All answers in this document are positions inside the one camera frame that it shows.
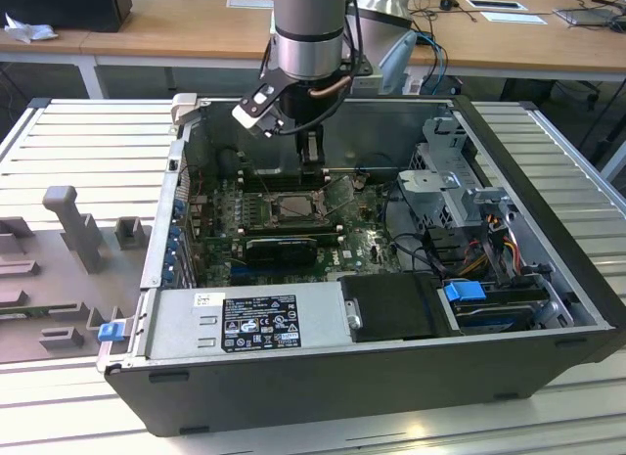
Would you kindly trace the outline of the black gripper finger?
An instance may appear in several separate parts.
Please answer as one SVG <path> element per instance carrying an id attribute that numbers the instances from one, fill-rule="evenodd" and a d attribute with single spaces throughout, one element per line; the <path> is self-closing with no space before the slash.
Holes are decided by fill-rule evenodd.
<path id="1" fill-rule="evenodd" d="M 295 141 L 301 177 L 303 179 L 323 179 L 326 163 L 324 127 L 317 125 L 298 132 Z"/>

